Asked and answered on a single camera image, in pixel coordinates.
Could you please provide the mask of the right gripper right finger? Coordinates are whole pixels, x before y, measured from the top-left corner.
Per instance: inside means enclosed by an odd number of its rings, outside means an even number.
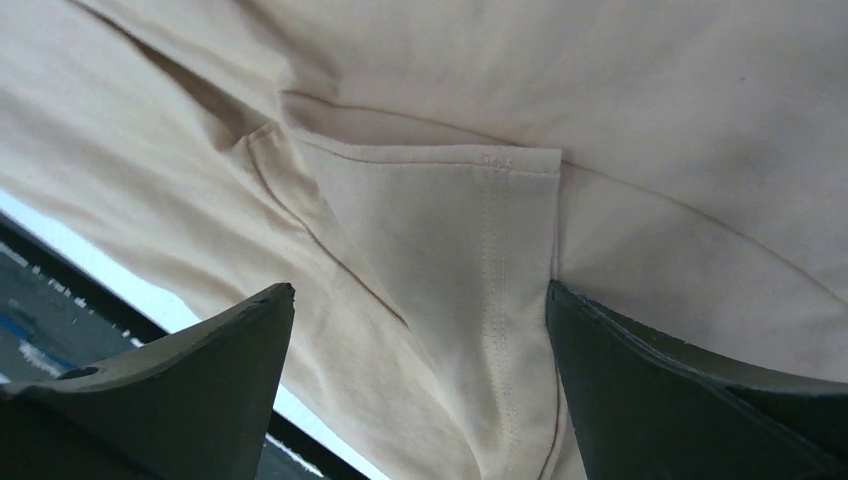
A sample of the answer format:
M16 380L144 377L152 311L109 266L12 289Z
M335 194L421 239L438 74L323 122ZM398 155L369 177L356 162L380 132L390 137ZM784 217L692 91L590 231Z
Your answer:
M560 282L546 326L591 479L843 479L847 387L744 363Z

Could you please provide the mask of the beige t-shirt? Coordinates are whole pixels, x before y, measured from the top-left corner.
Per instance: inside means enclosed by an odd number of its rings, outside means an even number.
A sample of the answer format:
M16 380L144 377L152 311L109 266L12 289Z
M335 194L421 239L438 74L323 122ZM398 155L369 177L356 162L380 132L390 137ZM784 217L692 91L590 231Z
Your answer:
M843 1L5 1L1 186L393 479L584 477L553 280L847 377Z

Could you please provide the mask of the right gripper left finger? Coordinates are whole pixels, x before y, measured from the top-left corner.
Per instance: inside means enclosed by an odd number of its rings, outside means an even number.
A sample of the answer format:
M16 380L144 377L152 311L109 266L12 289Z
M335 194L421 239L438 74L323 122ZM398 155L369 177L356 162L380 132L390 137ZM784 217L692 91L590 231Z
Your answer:
M251 479L294 316L272 285L54 380L1 388L5 479Z

